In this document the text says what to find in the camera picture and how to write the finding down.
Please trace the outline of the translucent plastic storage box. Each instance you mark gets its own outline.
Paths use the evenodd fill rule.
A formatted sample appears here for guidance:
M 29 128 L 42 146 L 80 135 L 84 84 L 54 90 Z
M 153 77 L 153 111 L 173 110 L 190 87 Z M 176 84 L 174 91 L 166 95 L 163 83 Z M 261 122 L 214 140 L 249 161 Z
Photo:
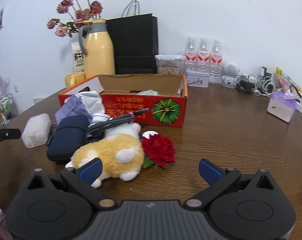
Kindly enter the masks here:
M 31 117 L 22 133 L 22 141 L 27 148 L 34 148 L 47 143 L 51 129 L 47 113 Z

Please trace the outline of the navy zip pouch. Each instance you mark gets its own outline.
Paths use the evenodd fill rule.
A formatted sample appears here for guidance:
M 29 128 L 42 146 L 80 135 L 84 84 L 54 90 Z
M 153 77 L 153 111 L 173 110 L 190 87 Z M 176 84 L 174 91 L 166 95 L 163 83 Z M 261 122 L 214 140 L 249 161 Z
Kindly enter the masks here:
M 86 143 L 89 124 L 84 115 L 62 119 L 48 145 L 47 158 L 59 163 L 69 162 L 75 151 Z

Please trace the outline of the yellow white plush toy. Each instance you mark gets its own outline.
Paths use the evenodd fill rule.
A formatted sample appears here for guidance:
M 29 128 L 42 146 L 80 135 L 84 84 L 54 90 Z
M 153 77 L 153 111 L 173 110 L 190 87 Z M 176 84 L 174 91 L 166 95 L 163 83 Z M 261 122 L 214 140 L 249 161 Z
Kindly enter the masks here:
M 140 174 L 144 163 L 144 151 L 139 133 L 141 126 L 130 122 L 108 129 L 98 142 L 91 142 L 80 147 L 71 157 L 66 168 L 80 168 L 94 158 L 102 161 L 101 175 L 91 184 L 98 188 L 108 178 L 133 180 Z

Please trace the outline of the red fabric rose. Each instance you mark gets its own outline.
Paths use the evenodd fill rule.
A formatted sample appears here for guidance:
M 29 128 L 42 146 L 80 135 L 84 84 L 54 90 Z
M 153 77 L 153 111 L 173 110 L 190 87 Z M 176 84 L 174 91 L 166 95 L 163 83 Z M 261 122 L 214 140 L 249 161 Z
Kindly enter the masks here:
M 143 168 L 153 164 L 164 168 L 175 162 L 175 148 L 169 138 L 161 134 L 150 134 L 142 137 L 141 143 L 145 155 Z

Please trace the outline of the purple drawstring cloth bag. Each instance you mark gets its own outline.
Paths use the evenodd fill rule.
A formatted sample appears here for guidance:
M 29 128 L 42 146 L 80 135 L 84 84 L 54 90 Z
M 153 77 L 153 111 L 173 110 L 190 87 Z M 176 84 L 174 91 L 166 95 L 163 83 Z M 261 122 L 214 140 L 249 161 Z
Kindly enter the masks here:
M 84 115 L 89 121 L 92 120 L 92 117 L 84 106 L 82 100 L 78 96 L 73 95 L 67 99 L 66 103 L 55 113 L 54 116 L 57 124 L 59 124 L 64 118 L 76 115 Z

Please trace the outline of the white cloth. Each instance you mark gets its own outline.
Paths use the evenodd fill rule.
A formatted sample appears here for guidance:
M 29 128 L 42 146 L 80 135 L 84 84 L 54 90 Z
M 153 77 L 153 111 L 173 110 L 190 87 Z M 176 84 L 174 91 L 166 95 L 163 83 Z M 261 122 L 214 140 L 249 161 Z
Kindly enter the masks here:
M 80 109 L 92 119 L 95 114 L 104 114 L 105 107 L 102 98 L 95 90 L 89 92 L 80 92 L 76 94 L 80 103 Z

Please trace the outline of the white earbud case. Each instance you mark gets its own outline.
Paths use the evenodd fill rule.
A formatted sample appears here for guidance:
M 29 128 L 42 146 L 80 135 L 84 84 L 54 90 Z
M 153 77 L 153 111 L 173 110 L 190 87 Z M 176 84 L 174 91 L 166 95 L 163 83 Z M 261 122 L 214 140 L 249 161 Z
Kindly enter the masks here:
M 156 134 L 158 134 L 158 132 L 156 132 L 156 131 L 145 131 L 142 133 L 141 137 L 149 139 L 150 137 L 152 137 Z

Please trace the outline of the yellow ceramic mug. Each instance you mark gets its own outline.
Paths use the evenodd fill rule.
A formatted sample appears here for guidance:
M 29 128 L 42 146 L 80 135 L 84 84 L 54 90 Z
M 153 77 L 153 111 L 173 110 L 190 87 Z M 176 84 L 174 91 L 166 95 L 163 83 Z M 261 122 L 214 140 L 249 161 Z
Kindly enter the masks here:
M 65 85 L 66 88 L 73 87 L 85 80 L 85 73 L 84 72 L 75 72 L 67 75 L 65 77 Z

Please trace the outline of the purple tissue pack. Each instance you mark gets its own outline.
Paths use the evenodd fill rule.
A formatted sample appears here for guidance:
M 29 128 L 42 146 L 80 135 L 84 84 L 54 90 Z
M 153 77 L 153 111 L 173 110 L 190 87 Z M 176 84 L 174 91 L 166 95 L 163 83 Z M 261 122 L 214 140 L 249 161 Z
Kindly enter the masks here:
M 290 123 L 296 111 L 297 101 L 287 94 L 278 91 L 270 96 L 267 112 L 276 116 L 286 123 Z

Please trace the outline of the red cardboard box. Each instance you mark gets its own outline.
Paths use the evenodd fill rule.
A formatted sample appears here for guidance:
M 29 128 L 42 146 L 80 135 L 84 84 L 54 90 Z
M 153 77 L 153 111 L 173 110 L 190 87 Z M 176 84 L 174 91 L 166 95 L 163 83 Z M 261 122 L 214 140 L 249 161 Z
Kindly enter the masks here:
M 60 92 L 60 105 L 86 88 L 100 94 L 105 113 L 111 117 L 148 108 L 147 113 L 135 117 L 135 122 L 168 127 L 183 126 L 188 96 L 187 82 L 183 75 L 96 75 Z M 150 89 L 157 91 L 159 96 L 137 95 L 140 91 Z

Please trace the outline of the colourful snack packet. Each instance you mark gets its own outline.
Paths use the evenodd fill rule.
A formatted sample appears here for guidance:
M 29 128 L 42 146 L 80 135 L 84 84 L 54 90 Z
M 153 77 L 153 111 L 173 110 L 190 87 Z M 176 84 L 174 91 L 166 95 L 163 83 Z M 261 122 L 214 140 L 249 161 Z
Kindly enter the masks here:
M 297 97 L 300 99 L 302 96 L 302 89 L 290 78 L 290 76 L 285 74 L 279 67 L 276 67 L 275 73 L 277 75 L 279 89 L 285 94 L 289 92 L 297 94 Z

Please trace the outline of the water bottle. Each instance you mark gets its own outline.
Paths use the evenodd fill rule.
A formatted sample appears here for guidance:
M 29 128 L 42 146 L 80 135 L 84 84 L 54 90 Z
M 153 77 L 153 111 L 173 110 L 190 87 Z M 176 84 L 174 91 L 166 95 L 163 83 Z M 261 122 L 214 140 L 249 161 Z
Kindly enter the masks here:
M 221 64 L 223 52 L 220 40 L 214 40 L 212 51 L 210 53 L 210 83 L 220 83 Z
M 186 70 L 195 70 L 195 64 L 197 61 L 197 48 L 195 38 L 189 36 L 184 50 Z
M 207 49 L 207 39 L 202 37 L 200 38 L 199 46 L 197 49 L 197 64 L 199 70 L 204 73 L 208 72 L 209 69 L 209 61 L 210 61 L 210 53 Z

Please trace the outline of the water bottle middle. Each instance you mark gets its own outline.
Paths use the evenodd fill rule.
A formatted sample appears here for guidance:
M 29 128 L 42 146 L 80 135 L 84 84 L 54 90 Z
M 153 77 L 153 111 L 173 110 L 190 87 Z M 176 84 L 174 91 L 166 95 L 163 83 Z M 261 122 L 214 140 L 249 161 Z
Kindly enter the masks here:
M 208 72 L 209 69 L 209 61 L 210 61 L 210 53 L 207 49 L 207 39 L 202 37 L 200 38 L 199 46 L 197 49 L 197 64 L 199 70 L 204 73 Z

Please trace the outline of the water bottle left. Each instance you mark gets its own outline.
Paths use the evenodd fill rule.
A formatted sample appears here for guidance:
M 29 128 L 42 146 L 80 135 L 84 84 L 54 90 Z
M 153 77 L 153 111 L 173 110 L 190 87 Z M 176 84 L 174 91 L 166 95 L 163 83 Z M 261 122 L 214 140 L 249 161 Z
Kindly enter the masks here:
M 195 70 L 195 64 L 197 61 L 197 48 L 195 38 L 189 36 L 184 50 L 186 70 Z

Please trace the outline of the black paper bag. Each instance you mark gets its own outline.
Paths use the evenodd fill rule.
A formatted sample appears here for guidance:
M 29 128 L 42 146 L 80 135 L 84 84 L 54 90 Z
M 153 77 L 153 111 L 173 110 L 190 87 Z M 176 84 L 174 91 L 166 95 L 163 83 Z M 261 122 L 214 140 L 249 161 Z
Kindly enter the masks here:
M 157 73 L 157 17 L 141 14 L 138 0 L 131 0 L 121 17 L 107 20 L 107 30 L 114 45 L 116 74 Z

